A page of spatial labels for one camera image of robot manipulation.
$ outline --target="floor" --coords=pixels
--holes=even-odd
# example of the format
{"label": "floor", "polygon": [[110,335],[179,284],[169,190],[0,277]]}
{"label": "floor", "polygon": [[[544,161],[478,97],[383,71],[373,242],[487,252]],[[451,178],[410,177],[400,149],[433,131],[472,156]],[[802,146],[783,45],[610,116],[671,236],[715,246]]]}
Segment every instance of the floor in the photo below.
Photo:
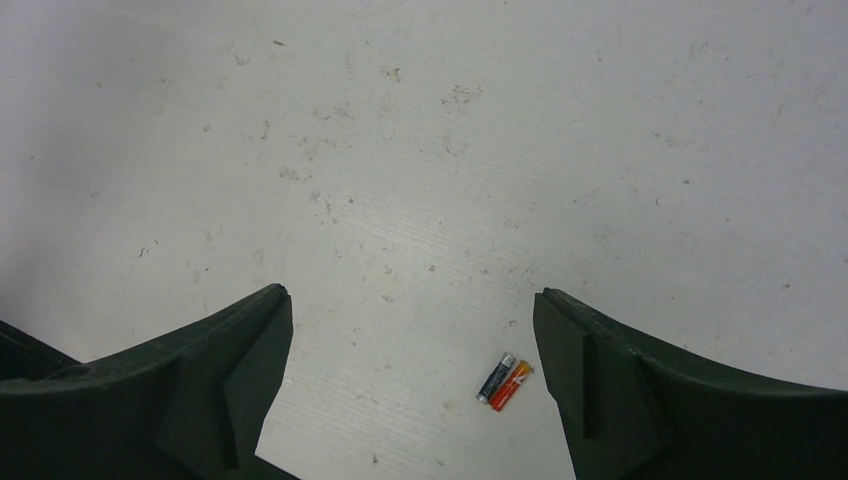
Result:
{"label": "floor", "polygon": [[839,0],[0,0],[0,318],[89,361],[271,283],[258,453],[573,478],[533,294],[848,389]]}

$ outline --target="stain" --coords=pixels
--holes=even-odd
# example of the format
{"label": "stain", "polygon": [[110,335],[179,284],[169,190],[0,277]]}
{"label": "stain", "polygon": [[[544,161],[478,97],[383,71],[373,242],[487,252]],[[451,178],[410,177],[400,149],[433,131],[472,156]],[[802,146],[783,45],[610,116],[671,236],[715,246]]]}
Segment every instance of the stain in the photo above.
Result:
{"label": "stain", "polygon": [[616,235],[616,232],[607,225],[601,230],[596,230],[592,234],[592,240],[601,248],[601,250],[605,251],[612,258],[616,260],[621,260],[623,257],[621,255],[621,247],[615,245],[612,241],[612,237]]}
{"label": "stain", "polygon": [[454,85],[450,95],[442,97],[442,105],[468,105],[469,102],[477,98],[483,89],[478,85],[477,88],[468,88],[462,85]]}
{"label": "stain", "polygon": [[300,180],[300,175],[297,174],[297,171],[295,169],[289,168],[285,165],[280,167],[280,171],[277,172],[277,173],[280,175],[280,178],[288,178],[289,180],[292,180],[292,181],[295,181],[295,182]]}
{"label": "stain", "polygon": [[468,142],[454,139],[450,132],[442,137],[442,141],[445,145],[445,151],[454,157],[458,157],[468,150]]}
{"label": "stain", "polygon": [[[315,157],[317,157],[321,150],[326,147],[330,147],[333,150],[338,148],[338,144],[328,138],[322,138],[299,146],[303,147],[303,152],[300,154],[301,158],[305,158],[309,161],[315,160]],[[351,148],[350,144],[346,144],[346,146],[348,149]]]}
{"label": "stain", "polygon": [[692,145],[692,142],[687,140],[681,140],[676,137],[672,137],[671,135],[663,135],[662,133],[654,133],[654,138],[663,139],[665,144],[671,148],[687,148]]}
{"label": "stain", "polygon": [[686,146],[686,142],[684,142],[683,140],[670,136],[665,137],[665,143],[671,148],[680,148]]}
{"label": "stain", "polygon": [[268,119],[265,119],[265,129],[262,130],[262,136],[259,137],[259,140],[265,140],[268,138],[268,130],[271,128],[271,122]]}
{"label": "stain", "polygon": [[524,220],[523,218],[517,218],[517,219],[507,218],[506,220],[504,220],[504,228],[511,228],[513,230],[518,230],[519,228],[523,227],[524,225],[527,225],[527,220]]}
{"label": "stain", "polygon": [[389,80],[392,83],[400,83],[400,68],[393,68],[391,70],[383,70],[383,73],[389,77]]}

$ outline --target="battery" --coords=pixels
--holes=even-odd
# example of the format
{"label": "battery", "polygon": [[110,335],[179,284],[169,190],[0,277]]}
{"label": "battery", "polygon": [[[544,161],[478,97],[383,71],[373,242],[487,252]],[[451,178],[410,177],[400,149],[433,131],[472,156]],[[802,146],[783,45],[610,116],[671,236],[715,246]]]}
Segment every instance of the battery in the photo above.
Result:
{"label": "battery", "polygon": [[509,369],[515,364],[515,357],[506,352],[501,357],[501,361],[498,362],[497,366],[492,373],[489,374],[489,378],[486,379],[486,383],[480,388],[480,392],[477,393],[477,400],[480,403],[489,403],[489,399],[492,398],[492,395],[495,394],[498,387],[501,386],[501,382],[503,382],[506,375],[509,373]]}
{"label": "battery", "polygon": [[510,398],[515,394],[515,391],[518,390],[518,387],[524,383],[524,380],[527,380],[527,377],[533,373],[533,367],[530,366],[529,363],[522,360],[518,363],[518,366],[515,367],[515,370],[512,371],[512,375],[506,379],[501,388],[498,389],[497,393],[489,400],[489,405],[492,406],[492,409],[496,412],[500,412],[506,402],[509,401]]}

